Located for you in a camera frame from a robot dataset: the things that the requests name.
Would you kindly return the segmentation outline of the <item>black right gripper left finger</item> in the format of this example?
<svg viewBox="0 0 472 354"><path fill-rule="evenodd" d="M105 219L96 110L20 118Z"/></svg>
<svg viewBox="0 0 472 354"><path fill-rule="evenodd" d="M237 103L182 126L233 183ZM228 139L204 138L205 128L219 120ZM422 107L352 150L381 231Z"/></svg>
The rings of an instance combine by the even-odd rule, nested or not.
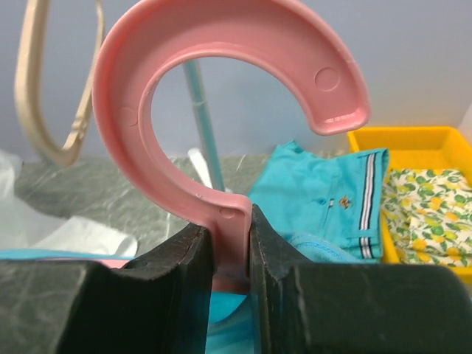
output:
<svg viewBox="0 0 472 354"><path fill-rule="evenodd" d="M121 268L1 262L3 353L203 353L214 262L190 224Z"/></svg>

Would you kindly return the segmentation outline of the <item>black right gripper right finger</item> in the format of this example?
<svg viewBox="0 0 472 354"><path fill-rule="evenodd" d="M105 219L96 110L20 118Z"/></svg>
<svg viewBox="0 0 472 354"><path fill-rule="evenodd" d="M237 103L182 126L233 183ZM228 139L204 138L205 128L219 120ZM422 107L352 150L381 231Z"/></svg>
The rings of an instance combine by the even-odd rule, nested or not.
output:
<svg viewBox="0 0 472 354"><path fill-rule="evenodd" d="M255 207L256 353L469 353L471 297L435 265L315 263Z"/></svg>

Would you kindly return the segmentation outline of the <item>light blue t shirt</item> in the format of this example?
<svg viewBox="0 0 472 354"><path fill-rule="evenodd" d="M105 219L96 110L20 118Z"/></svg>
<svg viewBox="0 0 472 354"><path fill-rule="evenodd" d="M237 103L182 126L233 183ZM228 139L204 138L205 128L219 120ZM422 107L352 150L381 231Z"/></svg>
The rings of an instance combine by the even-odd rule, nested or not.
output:
<svg viewBox="0 0 472 354"><path fill-rule="evenodd" d="M298 252L315 263L362 263L335 244L312 234L292 233L282 237ZM2 249L3 260L86 259L117 268L130 260L118 255L90 254L51 249ZM213 292L209 306L206 335L207 353L253 353L254 331L250 301L247 296Z"/></svg>

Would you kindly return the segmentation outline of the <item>folded teal polo shirt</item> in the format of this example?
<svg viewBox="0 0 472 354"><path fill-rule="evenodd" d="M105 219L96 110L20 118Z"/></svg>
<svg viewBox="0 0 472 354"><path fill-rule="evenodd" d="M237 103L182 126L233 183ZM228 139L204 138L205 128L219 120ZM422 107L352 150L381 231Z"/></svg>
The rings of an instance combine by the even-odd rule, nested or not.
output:
<svg viewBox="0 0 472 354"><path fill-rule="evenodd" d="M386 148L326 159L291 141L276 147L249 198L298 249L313 250L323 240L377 262L384 253L380 211L388 164Z"/></svg>

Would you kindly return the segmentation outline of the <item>white flower print shirt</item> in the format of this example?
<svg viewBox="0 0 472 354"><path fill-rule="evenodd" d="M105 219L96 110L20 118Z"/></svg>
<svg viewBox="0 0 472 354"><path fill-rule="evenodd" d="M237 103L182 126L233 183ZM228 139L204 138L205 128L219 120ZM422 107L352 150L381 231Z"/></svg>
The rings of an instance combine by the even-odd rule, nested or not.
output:
<svg viewBox="0 0 472 354"><path fill-rule="evenodd" d="M1 258L85 257L129 260L135 237L80 216L46 215L18 198L14 184L23 161L1 152Z"/></svg>

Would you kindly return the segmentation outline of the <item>lemon print folded cloth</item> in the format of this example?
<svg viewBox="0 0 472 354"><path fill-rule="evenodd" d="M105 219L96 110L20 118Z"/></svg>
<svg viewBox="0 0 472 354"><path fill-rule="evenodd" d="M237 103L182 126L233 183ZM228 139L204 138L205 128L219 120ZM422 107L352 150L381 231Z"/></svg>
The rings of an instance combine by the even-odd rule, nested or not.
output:
<svg viewBox="0 0 472 354"><path fill-rule="evenodd" d="M402 263L471 266L471 186L460 170L392 169L381 203Z"/></svg>

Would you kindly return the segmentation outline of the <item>yellow plastic tray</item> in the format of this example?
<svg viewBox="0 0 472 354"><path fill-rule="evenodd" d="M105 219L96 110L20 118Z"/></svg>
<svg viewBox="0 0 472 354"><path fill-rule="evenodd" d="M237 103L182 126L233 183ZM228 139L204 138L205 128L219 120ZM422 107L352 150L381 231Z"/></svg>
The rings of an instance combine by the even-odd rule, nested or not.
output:
<svg viewBox="0 0 472 354"><path fill-rule="evenodd" d="M464 174L471 186L471 146L455 128L445 126L362 128L349 132L348 140L353 152L386 148L389 151L386 177L392 169L455 169ZM381 231L382 260L385 263L402 263L389 234L382 203ZM464 283L471 283L471 266L446 267Z"/></svg>

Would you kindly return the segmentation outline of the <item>metal clothes rack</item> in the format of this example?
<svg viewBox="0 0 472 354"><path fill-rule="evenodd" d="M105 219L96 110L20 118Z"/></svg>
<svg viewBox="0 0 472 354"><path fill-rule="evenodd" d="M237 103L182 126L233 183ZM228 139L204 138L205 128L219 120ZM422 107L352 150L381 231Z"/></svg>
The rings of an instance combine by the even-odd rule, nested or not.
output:
<svg viewBox="0 0 472 354"><path fill-rule="evenodd" d="M192 100L195 124L201 141L201 147L189 149L187 155L204 186L223 192L232 192L229 188L225 187L223 182L212 121L198 61L186 61L183 63L183 68L187 88Z"/></svg>

